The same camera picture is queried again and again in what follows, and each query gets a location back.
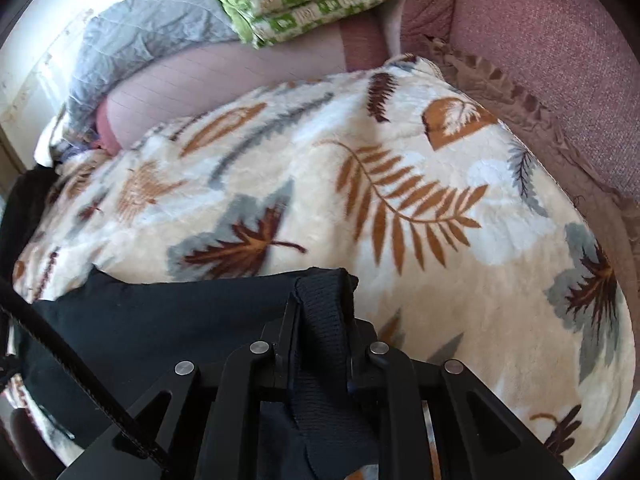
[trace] doorframe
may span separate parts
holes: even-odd
[[[3,199],[7,199],[15,179],[26,170],[0,126],[0,196]]]

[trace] metal pin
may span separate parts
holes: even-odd
[[[178,375],[189,375],[195,370],[195,366],[191,361],[180,361],[175,365],[175,373]]]
[[[444,363],[444,369],[450,374],[458,375],[464,371],[465,365],[463,365],[457,359],[449,359],[446,363]]]
[[[389,352],[389,345],[382,341],[376,341],[369,345],[372,354],[384,355]]]
[[[251,343],[249,346],[249,350],[251,350],[254,354],[264,354],[267,350],[269,350],[269,343],[265,341],[256,341],[255,343]]]

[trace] couch cushion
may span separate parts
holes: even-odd
[[[389,0],[378,9],[393,56],[418,53],[425,36],[449,38],[455,0]]]
[[[531,90],[604,180],[640,200],[640,64],[598,0],[456,0],[450,42]]]

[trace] leaf print blanket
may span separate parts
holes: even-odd
[[[345,267],[383,340],[465,362],[567,467],[629,403],[634,340],[607,255],[524,145],[423,59],[160,124],[115,158],[68,161],[50,202],[15,267],[28,301],[92,265],[130,283]],[[12,394],[52,443],[19,378]]]

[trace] black mount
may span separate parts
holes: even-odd
[[[284,318],[265,325],[261,342],[235,350],[225,362],[179,364],[128,410],[167,453],[166,470],[112,426],[60,480],[254,480],[260,402],[287,402],[299,309],[290,298]],[[411,360],[378,342],[366,321],[353,319],[347,329],[346,387],[378,432],[380,480],[571,480],[462,363]]]

